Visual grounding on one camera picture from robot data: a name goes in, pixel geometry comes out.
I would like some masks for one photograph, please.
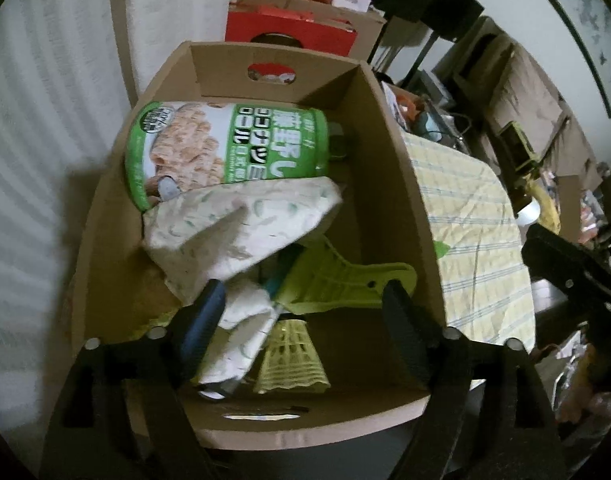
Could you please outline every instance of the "white wall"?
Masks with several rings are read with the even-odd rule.
[[[611,162],[611,119],[583,54],[554,7],[547,0],[478,1],[485,7],[484,14],[521,43],[557,85],[597,158]],[[444,40],[437,41],[422,68],[432,69],[451,45]],[[421,46],[404,47],[387,73],[394,80],[402,79]]]

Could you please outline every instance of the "white cloth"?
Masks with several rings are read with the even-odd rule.
[[[193,383],[241,380],[278,319],[269,294],[246,278],[227,285],[227,304]]]
[[[254,180],[190,190],[143,215],[143,244],[168,288],[191,304],[313,231],[341,203],[327,177]]]

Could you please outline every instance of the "striped cloth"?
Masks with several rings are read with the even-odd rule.
[[[404,133],[439,259],[448,326],[476,341],[535,345],[530,276],[508,195],[490,168],[435,142]]]

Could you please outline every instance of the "screw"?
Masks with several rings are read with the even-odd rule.
[[[461,333],[452,326],[448,326],[443,329],[443,337],[445,339],[451,339],[452,341],[456,341],[461,337]]]
[[[162,337],[165,337],[167,333],[168,331],[165,330],[165,327],[155,326],[154,328],[151,328],[150,331],[147,333],[147,337],[149,339],[160,339]]]
[[[85,342],[86,350],[94,350],[101,345],[101,339],[98,337],[92,337]]]
[[[516,337],[511,337],[510,339],[508,339],[506,341],[506,346],[509,349],[515,350],[517,352],[521,352],[523,349],[523,343],[519,341]]]

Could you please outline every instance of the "black stand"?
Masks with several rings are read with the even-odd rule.
[[[437,42],[438,39],[439,33],[433,30],[432,35],[428,39],[428,42],[425,44],[425,46],[423,46],[423,49],[419,53],[417,60],[414,62],[414,65],[412,65],[412,68],[410,68],[408,75],[405,76],[401,81],[399,85],[400,88],[403,88],[404,90],[407,88],[407,86],[412,81],[412,78],[414,77],[415,73],[419,69],[419,66],[421,65],[425,57],[428,55],[429,49],[432,48],[432,46]]]

